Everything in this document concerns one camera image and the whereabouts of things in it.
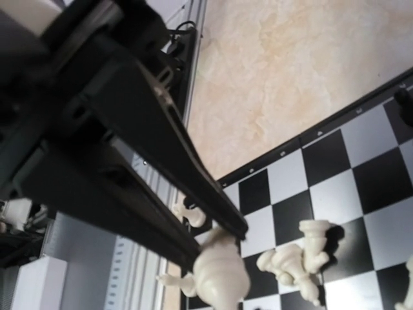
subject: marble surface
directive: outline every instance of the marble surface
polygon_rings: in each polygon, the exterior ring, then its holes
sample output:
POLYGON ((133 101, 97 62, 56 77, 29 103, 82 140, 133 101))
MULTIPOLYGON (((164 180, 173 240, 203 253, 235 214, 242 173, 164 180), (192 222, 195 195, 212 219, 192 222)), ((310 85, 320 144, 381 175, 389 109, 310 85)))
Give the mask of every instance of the marble surface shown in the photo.
POLYGON ((413 1, 208 0, 189 133, 215 178, 413 67, 413 1))

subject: fallen chess piece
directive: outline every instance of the fallen chess piece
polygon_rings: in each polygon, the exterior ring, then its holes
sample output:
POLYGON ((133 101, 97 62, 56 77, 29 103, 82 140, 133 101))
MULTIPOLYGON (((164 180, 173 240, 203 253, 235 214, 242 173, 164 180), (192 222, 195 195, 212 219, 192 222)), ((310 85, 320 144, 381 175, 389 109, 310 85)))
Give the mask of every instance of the fallen chess piece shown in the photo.
POLYGON ((272 258, 276 255, 276 250, 268 250, 261 254, 257 260, 257 267, 260 271, 274 273, 278 282, 285 286, 293 286, 294 279, 291 274, 288 274, 281 269, 274 267, 272 258))
POLYGON ((307 272, 316 274, 330 258, 323 252, 327 238, 326 231, 331 224, 325 220, 304 220, 299 223, 299 230, 304 233, 303 265, 307 272))
POLYGON ((408 259, 406 263, 406 268, 409 272, 408 278, 408 289, 405 301, 403 303, 398 302, 394 305, 394 309, 396 310, 413 310, 413 283, 412 283, 412 275, 413 275, 413 255, 408 259))
POLYGON ((157 276, 156 280, 164 286, 174 286, 180 288, 182 293, 187 297, 196 296, 194 276, 191 273, 187 273, 183 278, 171 276, 170 274, 163 274, 161 276, 157 276))
POLYGON ((188 220, 189 225, 192 227, 201 227, 204 225, 207 217, 205 213, 199 207, 192 210, 187 209, 183 203, 177 203, 172 207, 172 213, 177 217, 184 217, 188 220))
POLYGON ((302 254, 303 250, 298 245, 289 244, 278 250, 271 260, 276 269, 291 274, 304 300, 319 306, 319 290, 303 268, 302 254))
POLYGON ((238 254, 236 240, 213 229, 194 264, 196 292, 215 310, 236 310, 250 289, 250 278, 238 254))

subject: wire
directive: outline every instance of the wire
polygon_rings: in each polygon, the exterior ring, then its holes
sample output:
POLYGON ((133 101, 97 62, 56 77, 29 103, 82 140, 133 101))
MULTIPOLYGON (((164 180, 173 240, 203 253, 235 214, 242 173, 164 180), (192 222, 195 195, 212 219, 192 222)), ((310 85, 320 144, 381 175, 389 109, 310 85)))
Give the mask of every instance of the wire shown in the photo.
POLYGON ((175 28, 175 30, 170 30, 170 32, 172 33, 172 37, 171 37, 171 42, 175 43, 176 42, 176 35, 179 34, 188 34, 189 32, 191 32, 192 30, 188 29, 188 30, 180 30, 182 27, 186 26, 186 25, 191 25, 192 27, 196 28, 196 24, 193 21, 184 21, 183 23, 180 23, 178 25, 178 27, 175 28))

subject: black object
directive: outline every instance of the black object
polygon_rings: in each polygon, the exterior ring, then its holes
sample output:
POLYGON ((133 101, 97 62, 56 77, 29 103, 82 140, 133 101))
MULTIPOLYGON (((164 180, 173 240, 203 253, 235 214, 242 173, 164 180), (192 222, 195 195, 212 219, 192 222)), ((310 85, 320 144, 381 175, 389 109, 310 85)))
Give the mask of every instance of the black object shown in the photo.
POLYGON ((191 270, 199 245, 111 146, 118 136, 245 238, 246 221, 204 168, 174 105, 187 98, 195 29, 174 36, 186 48, 171 56, 160 51, 170 32, 144 1, 74 1, 40 39, 0 18, 15 42, 0 44, 1 199, 30 198, 191 270))
POLYGON ((404 87, 401 87, 395 94, 394 99, 399 104, 400 117, 406 125, 413 127, 413 98, 404 87))

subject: black and white chessboard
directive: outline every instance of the black and white chessboard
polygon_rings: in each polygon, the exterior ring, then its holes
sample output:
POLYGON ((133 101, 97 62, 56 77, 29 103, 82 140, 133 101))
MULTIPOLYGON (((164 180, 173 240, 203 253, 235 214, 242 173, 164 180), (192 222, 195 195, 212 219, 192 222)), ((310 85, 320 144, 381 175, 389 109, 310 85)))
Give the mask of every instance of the black and white chessboard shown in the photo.
MULTIPOLYGON (((394 310, 408 287, 413 254, 413 129, 393 100, 405 75, 220 180, 245 216, 241 242, 252 286, 244 310, 394 310), (299 221, 329 220, 331 260, 318 276, 323 307, 256 267, 258 256, 302 245, 299 221)), ((192 233, 200 243, 215 224, 192 233)), ((184 298, 182 309, 211 309, 184 298)))

